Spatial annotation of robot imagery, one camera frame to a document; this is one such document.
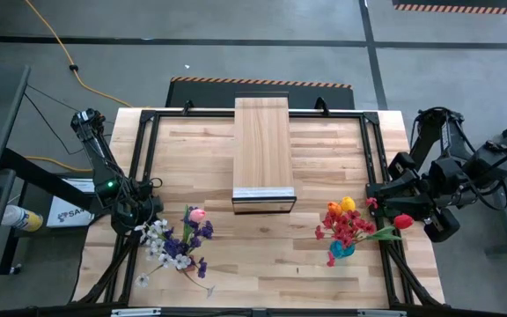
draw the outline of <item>wooden block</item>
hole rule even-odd
[[[234,212],[290,212],[295,188],[287,98],[236,98]]]

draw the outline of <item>yellow cable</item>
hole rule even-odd
[[[54,29],[52,28],[52,26],[50,26],[50,24],[42,17],[42,15],[38,12],[38,10],[36,10],[36,8],[34,7],[33,4],[31,4],[31,2],[29,0],[25,0],[26,4],[28,4],[28,6],[31,7],[31,9],[33,9],[34,13],[36,13],[36,15],[39,17],[39,19],[47,26],[48,30],[50,30],[50,32],[52,32],[52,34],[54,35],[54,37],[56,38],[56,40],[58,41],[58,44],[60,44],[60,46],[62,47],[63,49],[63,52],[66,54],[66,56],[68,57],[68,60],[70,61],[70,65],[75,65],[74,63],[74,60],[71,58],[70,56],[70,53],[68,52],[68,49],[66,49],[66,47],[62,44],[62,41],[60,41],[60,38],[58,37],[58,35],[56,34],[56,32],[54,32]],[[77,70],[73,70],[74,74],[76,75],[76,78],[77,78],[77,81],[79,82],[80,85],[82,85],[82,87],[84,87],[85,89],[87,89],[88,91],[90,92],[94,92],[94,93],[97,93],[98,95],[100,96],[103,96],[105,98],[109,98],[111,100],[114,100],[126,107],[133,107],[132,105],[130,105],[128,102],[126,101],[123,101],[123,100],[120,100],[118,98],[115,98],[111,95],[107,95],[106,93],[104,92],[100,92],[96,89],[93,89],[91,88],[90,86],[84,84],[84,82],[81,80],[81,78],[79,77],[79,75],[77,74]]]
[[[45,162],[50,162],[50,163],[54,163],[58,166],[61,166],[65,169],[68,169],[68,170],[71,170],[72,172],[80,172],[80,173],[90,173],[90,172],[93,172],[92,169],[84,169],[84,168],[75,168],[75,167],[72,167],[72,166],[69,166],[69,165],[65,165],[64,163],[62,162],[58,162],[57,160],[55,159],[51,159],[51,158],[44,158],[44,157],[25,157],[25,159],[31,159],[31,160],[41,160],[41,161],[45,161]]]

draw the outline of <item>wooden board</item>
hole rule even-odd
[[[294,197],[290,159],[289,103],[281,98],[236,98],[234,115],[234,212],[290,210],[292,203],[259,203]]]
[[[141,109],[121,109],[111,149],[127,173]],[[379,112],[386,156],[408,150],[398,111]],[[298,202],[291,214],[235,216],[232,213],[233,119],[165,118],[159,126],[151,177],[164,186],[156,194],[165,201],[165,217],[181,233],[185,204],[204,208],[215,227],[214,239],[196,250],[209,263],[205,279],[216,285],[205,291],[171,269],[152,275],[147,289],[133,288],[132,306],[265,306],[289,308],[385,308],[385,282],[377,242],[357,246],[354,255],[328,268],[330,240],[316,240],[314,227],[328,201],[352,196],[364,206],[367,183],[361,133],[357,120],[292,119],[290,144],[293,184]],[[375,166],[376,145],[371,143]],[[105,217],[89,229],[74,299],[81,298],[111,259],[114,232]],[[403,232],[408,266],[434,298],[444,301],[436,260],[423,225]],[[135,276],[150,272],[141,248]],[[123,267],[119,281],[123,278]],[[393,270],[399,299],[400,273]]]

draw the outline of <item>pink tulip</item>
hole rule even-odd
[[[196,223],[200,223],[204,217],[207,216],[207,213],[201,209],[191,210],[191,214],[189,214],[189,219],[195,221]]]

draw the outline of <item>yellow tulip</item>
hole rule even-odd
[[[343,197],[340,205],[341,205],[343,211],[356,209],[356,202],[354,202],[353,199],[351,199],[351,197]]]

